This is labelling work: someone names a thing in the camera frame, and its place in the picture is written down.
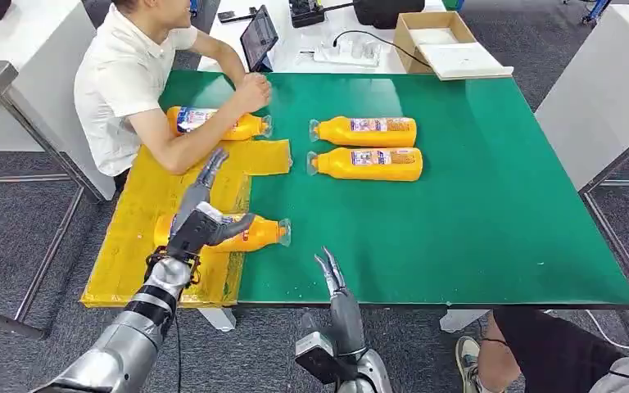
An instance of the tablet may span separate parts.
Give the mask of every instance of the tablet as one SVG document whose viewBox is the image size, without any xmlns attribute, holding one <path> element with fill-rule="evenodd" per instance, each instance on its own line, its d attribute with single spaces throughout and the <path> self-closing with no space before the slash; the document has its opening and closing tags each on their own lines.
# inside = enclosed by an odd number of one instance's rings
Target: tablet
<svg viewBox="0 0 629 393">
<path fill-rule="evenodd" d="M 277 41 L 278 35 L 274 23 L 266 11 L 266 6 L 262 5 L 240 36 L 240 43 L 250 72 L 271 71 L 266 53 L 274 47 Z"/>
</svg>

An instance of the man's arm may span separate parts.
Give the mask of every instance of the man's arm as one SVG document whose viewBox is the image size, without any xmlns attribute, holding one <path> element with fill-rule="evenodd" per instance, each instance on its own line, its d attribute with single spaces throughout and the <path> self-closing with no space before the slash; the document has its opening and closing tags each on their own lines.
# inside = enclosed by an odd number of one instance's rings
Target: man's arm
<svg viewBox="0 0 629 393">
<path fill-rule="evenodd" d="M 239 111 L 230 110 L 227 106 L 198 129 L 179 137 L 170 130 L 167 117 L 160 109 L 135 113 L 129 116 L 129 121 L 163 168 L 172 174 L 184 174 L 207 156 L 225 131 L 240 118 Z"/>
<path fill-rule="evenodd" d="M 248 112 L 269 103 L 271 89 L 263 75 L 245 78 L 233 96 L 204 124 L 177 137 L 161 109 L 129 115 L 129 121 L 156 160 L 172 174 L 183 174 L 208 155 L 223 135 Z"/>
<path fill-rule="evenodd" d="M 242 82 L 242 78 L 245 76 L 245 67 L 242 65 L 240 56 L 227 43 L 198 31 L 197 39 L 189 50 L 218 61 L 220 69 L 233 81 L 235 86 Z"/>
</svg>

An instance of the robotic arm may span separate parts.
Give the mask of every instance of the robotic arm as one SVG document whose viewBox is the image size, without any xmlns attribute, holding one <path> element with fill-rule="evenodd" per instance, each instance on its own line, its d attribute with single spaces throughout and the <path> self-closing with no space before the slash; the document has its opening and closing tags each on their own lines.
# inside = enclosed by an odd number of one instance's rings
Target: robotic arm
<svg viewBox="0 0 629 393">
<path fill-rule="evenodd" d="M 141 390 L 174 320 L 179 297 L 199 265 L 201 248 L 244 232 L 254 220 L 253 214 L 234 223 L 223 220 L 223 215 L 209 204 L 215 174 L 226 158 L 228 154 L 223 149 L 215 150 L 196 182 L 185 192 L 165 252 L 149 258 L 154 263 L 149 264 L 147 278 L 124 311 L 90 350 L 31 393 Z"/>
<path fill-rule="evenodd" d="M 324 385 L 336 383 L 337 393 L 392 393 L 382 358 L 365 344 L 358 301 L 346 287 L 336 258 L 327 247 L 322 250 L 325 258 L 314 259 L 327 282 L 332 331 L 320 332 L 306 314 L 303 322 L 313 332 L 296 343 L 296 362 Z"/>
</svg>

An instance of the yellow foam pad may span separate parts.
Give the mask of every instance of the yellow foam pad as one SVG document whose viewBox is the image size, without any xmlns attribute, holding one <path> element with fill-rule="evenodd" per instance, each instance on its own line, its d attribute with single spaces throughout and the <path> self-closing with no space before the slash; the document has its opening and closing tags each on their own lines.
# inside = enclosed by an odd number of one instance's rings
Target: yellow foam pad
<svg viewBox="0 0 629 393">
<path fill-rule="evenodd" d="M 290 170 L 288 140 L 222 142 L 220 146 L 229 158 L 216 175 L 210 202 L 224 213 L 248 210 L 251 175 L 285 174 Z M 184 191 L 203 165 L 201 162 L 186 174 L 173 176 L 141 147 L 80 298 L 84 305 L 126 305 L 143 284 L 146 257 L 155 250 L 153 229 L 158 217 L 176 213 Z M 180 305 L 234 305 L 243 261 L 243 253 L 201 253 L 199 283 L 183 292 Z"/>
</svg>

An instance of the yellow bottle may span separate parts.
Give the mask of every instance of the yellow bottle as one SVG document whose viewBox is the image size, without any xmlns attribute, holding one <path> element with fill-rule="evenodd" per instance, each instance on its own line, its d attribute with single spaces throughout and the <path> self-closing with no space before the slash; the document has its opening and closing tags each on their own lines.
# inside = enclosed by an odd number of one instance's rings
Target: yellow bottle
<svg viewBox="0 0 629 393">
<path fill-rule="evenodd" d="M 328 174 L 333 178 L 413 182 L 423 171 L 423 156 L 414 147 L 346 149 L 329 153 L 307 153 L 308 174 Z"/>
<path fill-rule="evenodd" d="M 239 220 L 243 215 L 224 215 L 226 218 Z M 156 246 L 167 245 L 173 215 L 162 215 L 156 221 L 153 241 Z M 256 251 L 269 244 L 280 243 L 288 247 L 291 244 L 291 220 L 271 221 L 257 215 L 248 230 L 220 243 L 218 246 L 205 246 L 212 252 Z"/>
<path fill-rule="evenodd" d="M 173 106 L 167 110 L 166 114 L 170 129 L 177 135 L 182 135 L 204 124 L 216 111 L 217 109 Z M 246 113 L 231 130 L 223 135 L 223 140 L 243 141 L 258 135 L 266 138 L 271 136 L 271 116 L 257 117 Z"/>
<path fill-rule="evenodd" d="M 348 119 L 343 116 L 319 122 L 310 120 L 310 140 L 337 145 L 411 147 L 416 142 L 416 120 L 408 117 Z"/>
</svg>

